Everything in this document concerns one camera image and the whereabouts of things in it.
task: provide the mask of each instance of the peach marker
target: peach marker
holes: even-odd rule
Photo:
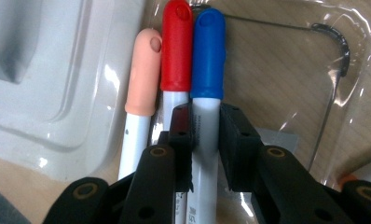
[[[136,36],[125,104],[127,119],[118,179],[136,171],[142,152],[147,146],[150,120],[156,110],[161,44],[159,32],[153,29],[144,29]]]

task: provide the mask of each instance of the red marker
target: red marker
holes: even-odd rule
[[[184,0],[169,1],[163,11],[162,66],[163,130],[171,127],[172,110],[188,102],[191,89],[193,17]],[[175,223],[186,222],[186,194],[176,194]]]

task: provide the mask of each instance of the red object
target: red object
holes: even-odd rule
[[[190,91],[192,66],[193,17],[184,0],[169,1],[162,20],[163,91]]]

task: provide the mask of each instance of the white plastic surface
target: white plastic surface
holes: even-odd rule
[[[31,39],[22,57],[35,49],[19,84],[0,79],[0,158],[58,180],[89,175],[117,150],[117,117],[144,1],[22,2],[38,4],[39,15],[37,28],[23,36]],[[0,17],[18,8],[17,1],[0,1]],[[16,29],[12,22],[0,25]],[[7,32],[0,27],[0,40],[20,42]]]

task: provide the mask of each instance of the table surface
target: table surface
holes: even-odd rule
[[[337,189],[337,180],[343,174],[371,161],[371,0],[319,2],[211,3],[226,14],[261,21],[302,27],[315,21],[334,23],[348,39],[354,55],[348,76],[340,80],[335,99],[330,102],[336,83],[329,79],[330,71],[335,71],[335,59],[340,58],[335,41],[321,34],[227,19],[229,62],[224,101],[240,107],[256,127],[296,134],[295,155],[317,181]],[[314,153],[316,139],[319,147]],[[91,175],[109,184],[116,182],[119,157],[120,149]],[[44,219],[68,184],[0,160],[0,193],[32,223]],[[244,212],[239,200],[220,198],[217,222],[242,222],[234,215],[240,210]]]

